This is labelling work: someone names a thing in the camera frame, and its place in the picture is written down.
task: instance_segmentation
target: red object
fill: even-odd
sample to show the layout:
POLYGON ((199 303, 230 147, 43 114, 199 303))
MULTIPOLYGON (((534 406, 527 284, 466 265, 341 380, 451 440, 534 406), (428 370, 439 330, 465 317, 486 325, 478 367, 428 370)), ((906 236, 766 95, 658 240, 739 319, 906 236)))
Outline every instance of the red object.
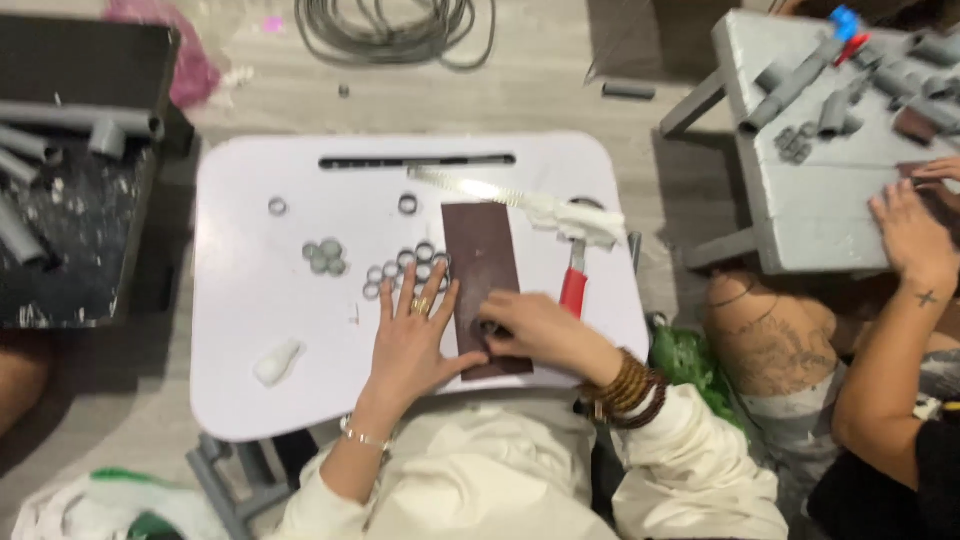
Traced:
POLYGON ((560 293, 560 305, 579 319, 584 310, 584 291, 587 289, 587 276, 570 266, 564 276, 564 289, 560 293))
POLYGON ((870 39, 869 34, 857 34, 854 37, 851 37, 847 44, 844 45, 843 51, 840 53, 840 56, 837 57, 837 60, 833 63, 833 67, 839 66, 841 63, 846 61, 849 57, 853 56, 860 47, 863 46, 870 39))

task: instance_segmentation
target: floor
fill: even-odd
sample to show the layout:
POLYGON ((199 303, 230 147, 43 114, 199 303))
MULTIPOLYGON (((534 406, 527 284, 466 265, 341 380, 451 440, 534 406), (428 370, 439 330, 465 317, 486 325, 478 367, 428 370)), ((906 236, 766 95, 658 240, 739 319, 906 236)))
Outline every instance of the floor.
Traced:
MULTIPOLYGON (((476 0, 480 34, 487 1, 476 0)), ((765 9, 763 0, 751 2, 765 9)), ((709 30, 738 0, 499 0, 493 55, 468 75, 438 65, 328 67, 304 51, 292 0, 178 3, 192 6, 186 12, 199 17, 218 62, 253 68, 247 85, 190 112, 205 148, 249 134, 586 132, 612 157, 628 228, 644 234, 638 283, 645 308, 696 323, 704 284, 679 269, 677 246, 735 228, 731 120, 718 107, 685 141, 664 141, 655 128, 712 70, 709 30), (204 14, 198 5, 210 9, 204 14), (283 16, 283 32, 261 29, 270 15, 283 16), (602 99, 599 84, 584 86, 597 52, 601 78, 654 84, 657 98, 602 99), (348 99, 338 96, 344 84, 348 99)), ((102 7, 103 0, 0 0, 0 9, 13 11, 95 16, 102 7)), ((470 39, 456 58, 479 50, 480 40, 470 39)), ((47 397, 0 441, 0 536, 24 497, 97 467, 195 483, 183 459, 198 435, 189 404, 191 253, 189 236, 172 225, 189 219, 192 179, 184 170, 166 171, 169 189, 156 203, 168 208, 155 212, 166 217, 150 224, 143 255, 145 266, 152 258, 182 261, 174 306, 135 314, 122 328, 60 336, 62 363, 47 397)))

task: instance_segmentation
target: gray table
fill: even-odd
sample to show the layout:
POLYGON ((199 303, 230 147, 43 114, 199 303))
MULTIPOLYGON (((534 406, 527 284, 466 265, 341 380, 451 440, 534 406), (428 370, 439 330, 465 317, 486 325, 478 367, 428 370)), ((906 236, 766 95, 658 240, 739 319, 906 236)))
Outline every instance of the gray table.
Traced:
MULTIPOLYGON (((661 133, 671 136, 684 131, 724 96, 739 123, 765 97, 754 84, 760 71, 772 61, 796 67, 817 47, 820 36, 832 35, 832 31, 831 25, 822 21, 727 13, 713 29, 720 67, 663 118, 661 133)), ((871 42, 887 55, 902 56, 906 50, 908 34, 871 32, 871 42)), ((924 80, 933 73, 949 75, 919 61, 904 61, 907 71, 924 80)), ((851 113, 866 122, 855 135, 815 141, 813 153, 802 165, 781 161, 774 146, 774 138, 783 128, 816 121, 824 100, 859 73, 850 61, 837 69, 829 67, 756 138, 736 135, 754 225, 684 250, 687 268, 704 268, 753 252, 759 254, 768 274, 889 267, 867 201, 885 184, 897 180, 896 163, 956 155, 951 141, 937 139, 924 148, 896 135, 891 130, 890 98, 871 87, 863 101, 851 107, 851 113)), ((956 104, 939 104, 960 115, 956 104)))

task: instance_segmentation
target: coiled cable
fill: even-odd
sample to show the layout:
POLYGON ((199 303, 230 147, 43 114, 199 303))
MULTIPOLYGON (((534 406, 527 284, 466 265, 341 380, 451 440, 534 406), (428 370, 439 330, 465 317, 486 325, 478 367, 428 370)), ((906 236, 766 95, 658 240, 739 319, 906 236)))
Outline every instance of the coiled cable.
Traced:
POLYGON ((394 28, 383 12, 383 0, 355 0, 370 28, 347 21, 340 0, 297 0, 297 28, 307 50, 320 61, 344 67, 412 65, 437 61, 453 71, 471 71, 487 62, 496 31, 496 0, 490 0, 490 37, 475 61, 454 62, 444 56, 473 29, 473 0, 415 0, 428 13, 394 28), (322 50, 315 41, 322 42, 322 50))

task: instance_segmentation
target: green plastic bag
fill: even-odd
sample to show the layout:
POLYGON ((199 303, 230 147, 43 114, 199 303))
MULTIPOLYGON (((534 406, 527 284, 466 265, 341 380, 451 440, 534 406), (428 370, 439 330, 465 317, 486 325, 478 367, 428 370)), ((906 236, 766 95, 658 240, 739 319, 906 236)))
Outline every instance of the green plastic bag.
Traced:
POLYGON ((743 431, 733 412, 730 387, 704 337, 696 331, 670 327, 662 317, 655 318, 653 335, 651 364, 663 370, 672 384, 696 386, 713 414, 743 431))

